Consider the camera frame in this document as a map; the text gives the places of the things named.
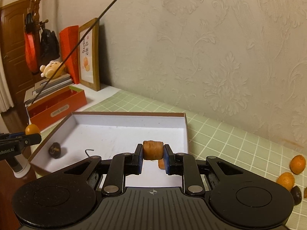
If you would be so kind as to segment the dark wrinkled fruit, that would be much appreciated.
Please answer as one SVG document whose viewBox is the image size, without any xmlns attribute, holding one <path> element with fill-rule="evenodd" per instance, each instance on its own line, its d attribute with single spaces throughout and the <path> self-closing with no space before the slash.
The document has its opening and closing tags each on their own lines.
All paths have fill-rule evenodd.
<svg viewBox="0 0 307 230">
<path fill-rule="evenodd" d="M 58 142 L 54 142 L 48 149 L 48 153 L 52 158 L 59 158 L 61 156 L 61 146 Z"/>
<path fill-rule="evenodd" d="M 293 200 L 294 200 L 294 205 L 297 206 L 301 203 L 302 201 L 302 193 L 301 190 L 298 186 L 294 186 L 291 191 L 290 191 Z"/>
</svg>

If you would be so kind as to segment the black hanging bag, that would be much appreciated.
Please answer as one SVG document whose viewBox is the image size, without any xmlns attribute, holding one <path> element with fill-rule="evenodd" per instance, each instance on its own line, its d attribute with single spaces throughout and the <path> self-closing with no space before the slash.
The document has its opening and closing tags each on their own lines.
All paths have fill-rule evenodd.
<svg viewBox="0 0 307 230">
<path fill-rule="evenodd" d="M 40 54 L 41 65 L 47 65 L 60 57 L 59 42 L 54 31 L 42 30 Z"/>
</svg>

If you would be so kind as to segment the orange kumquat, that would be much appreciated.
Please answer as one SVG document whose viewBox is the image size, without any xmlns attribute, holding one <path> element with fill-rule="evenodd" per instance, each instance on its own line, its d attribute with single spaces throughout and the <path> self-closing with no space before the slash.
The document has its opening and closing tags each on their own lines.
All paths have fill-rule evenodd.
<svg viewBox="0 0 307 230">
<path fill-rule="evenodd" d="M 292 173 L 300 174 L 306 168 L 306 159 L 302 155 L 297 155 L 291 160 L 289 167 Z"/>
<path fill-rule="evenodd" d="M 26 134 L 26 135 L 32 135 L 32 134 L 36 134 L 36 133 L 41 134 L 41 131 L 40 131 L 40 129 L 38 128 L 38 126 L 35 125 L 35 124 L 29 124 L 29 125 L 26 127 L 26 129 L 25 129 L 25 134 Z"/>
<path fill-rule="evenodd" d="M 284 172 L 277 178 L 276 183 L 291 191 L 295 184 L 295 178 L 291 173 Z"/>
</svg>

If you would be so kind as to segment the wooden coat rack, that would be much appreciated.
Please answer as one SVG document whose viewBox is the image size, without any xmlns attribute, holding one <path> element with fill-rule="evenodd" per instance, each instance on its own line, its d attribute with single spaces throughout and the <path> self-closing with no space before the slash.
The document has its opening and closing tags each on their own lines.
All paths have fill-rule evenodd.
<svg viewBox="0 0 307 230">
<path fill-rule="evenodd" d="M 24 19 L 24 33 L 32 33 L 34 36 L 38 65 L 40 57 L 40 29 L 48 22 L 48 20 L 44 22 L 40 21 L 40 1 L 41 0 L 29 0 L 27 14 Z"/>
</svg>

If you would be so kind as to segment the red paper bag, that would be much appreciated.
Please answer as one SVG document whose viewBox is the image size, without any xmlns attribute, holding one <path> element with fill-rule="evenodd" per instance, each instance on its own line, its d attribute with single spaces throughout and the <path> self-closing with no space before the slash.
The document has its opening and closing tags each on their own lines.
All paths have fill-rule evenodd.
<svg viewBox="0 0 307 230">
<path fill-rule="evenodd" d="M 62 60 L 65 60 L 72 49 L 78 43 L 78 25 L 69 26 L 59 33 L 60 38 L 60 51 L 62 54 Z M 66 66 L 66 71 L 71 76 L 75 84 L 80 83 L 79 73 L 78 73 L 78 49 L 71 54 L 68 60 L 64 64 Z"/>
</svg>

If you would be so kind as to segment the wooden picture frame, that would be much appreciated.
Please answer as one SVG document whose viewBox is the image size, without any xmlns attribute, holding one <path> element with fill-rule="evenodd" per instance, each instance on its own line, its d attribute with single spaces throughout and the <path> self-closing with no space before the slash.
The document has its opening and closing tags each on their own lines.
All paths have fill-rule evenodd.
<svg viewBox="0 0 307 230">
<path fill-rule="evenodd" d="M 99 23 L 97 22 L 78 46 L 80 83 L 92 90 L 100 90 L 98 59 Z"/>
</svg>

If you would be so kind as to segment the brown white cardboard tray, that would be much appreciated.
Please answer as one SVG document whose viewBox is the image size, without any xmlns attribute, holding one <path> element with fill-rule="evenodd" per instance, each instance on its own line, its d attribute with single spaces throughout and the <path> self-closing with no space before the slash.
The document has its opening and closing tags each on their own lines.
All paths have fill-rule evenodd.
<svg viewBox="0 0 307 230">
<path fill-rule="evenodd" d="M 112 159 L 132 153 L 144 141 L 161 141 L 174 153 L 188 152 L 184 113 L 75 112 L 65 117 L 36 148 L 29 163 L 41 176 L 97 155 Z M 49 147 L 58 142 L 61 156 L 52 158 Z"/>
</svg>

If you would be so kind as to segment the plush bear toy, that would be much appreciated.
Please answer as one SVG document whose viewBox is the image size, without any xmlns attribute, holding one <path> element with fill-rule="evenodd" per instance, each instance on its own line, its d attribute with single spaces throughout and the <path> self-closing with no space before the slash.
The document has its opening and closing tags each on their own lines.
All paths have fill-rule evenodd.
<svg viewBox="0 0 307 230">
<path fill-rule="evenodd" d="M 55 75 L 53 76 L 53 79 L 57 79 L 58 77 L 62 75 L 66 75 L 65 65 L 63 65 L 58 70 L 58 72 L 56 72 L 56 70 L 59 68 L 61 64 L 62 63 L 59 61 L 51 61 L 47 65 L 41 65 L 40 66 L 41 77 L 50 79 L 52 75 L 55 73 Z"/>
</svg>

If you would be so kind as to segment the orange kumquat back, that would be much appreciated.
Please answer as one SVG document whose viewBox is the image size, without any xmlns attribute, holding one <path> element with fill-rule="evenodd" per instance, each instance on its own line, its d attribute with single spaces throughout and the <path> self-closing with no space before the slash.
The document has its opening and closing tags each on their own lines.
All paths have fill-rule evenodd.
<svg viewBox="0 0 307 230">
<path fill-rule="evenodd" d="M 292 173 L 300 174 L 306 168 L 306 159 L 302 155 L 297 155 L 291 160 L 289 167 Z"/>
</svg>

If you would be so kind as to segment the brown wooden door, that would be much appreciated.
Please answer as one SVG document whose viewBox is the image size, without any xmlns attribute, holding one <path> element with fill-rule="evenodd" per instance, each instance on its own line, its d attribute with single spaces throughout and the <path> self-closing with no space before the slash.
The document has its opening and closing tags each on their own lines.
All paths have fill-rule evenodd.
<svg viewBox="0 0 307 230">
<path fill-rule="evenodd" d="M 35 83 L 25 58 L 24 18 L 29 0 L 18 0 L 1 7 L 1 55 L 14 109 L 23 124 L 28 123 L 25 92 Z"/>
</svg>

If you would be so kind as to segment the orange dried fruit piece front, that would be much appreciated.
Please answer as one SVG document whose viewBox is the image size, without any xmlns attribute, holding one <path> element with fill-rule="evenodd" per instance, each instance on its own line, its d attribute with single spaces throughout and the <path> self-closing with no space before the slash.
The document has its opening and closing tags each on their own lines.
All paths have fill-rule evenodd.
<svg viewBox="0 0 307 230">
<path fill-rule="evenodd" d="M 161 141 L 144 141 L 143 157 L 144 160 L 160 160 L 163 158 L 163 142 Z"/>
</svg>

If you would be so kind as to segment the red open gift box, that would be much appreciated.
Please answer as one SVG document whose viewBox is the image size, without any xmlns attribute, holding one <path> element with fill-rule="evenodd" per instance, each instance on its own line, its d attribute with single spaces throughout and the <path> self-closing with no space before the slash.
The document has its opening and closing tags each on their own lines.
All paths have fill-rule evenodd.
<svg viewBox="0 0 307 230">
<path fill-rule="evenodd" d="M 26 110 L 30 122 L 42 131 L 85 105 L 87 105 L 85 91 L 66 86 L 34 102 Z"/>
</svg>

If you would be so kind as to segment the red hanging bag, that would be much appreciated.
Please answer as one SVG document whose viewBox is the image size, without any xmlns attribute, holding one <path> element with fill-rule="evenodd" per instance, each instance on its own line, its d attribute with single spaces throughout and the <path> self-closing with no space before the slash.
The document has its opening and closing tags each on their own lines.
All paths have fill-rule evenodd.
<svg viewBox="0 0 307 230">
<path fill-rule="evenodd" d="M 37 60 L 37 48 L 35 47 L 33 34 L 24 33 L 24 40 L 26 65 L 33 74 L 36 74 L 39 72 L 39 66 Z"/>
</svg>

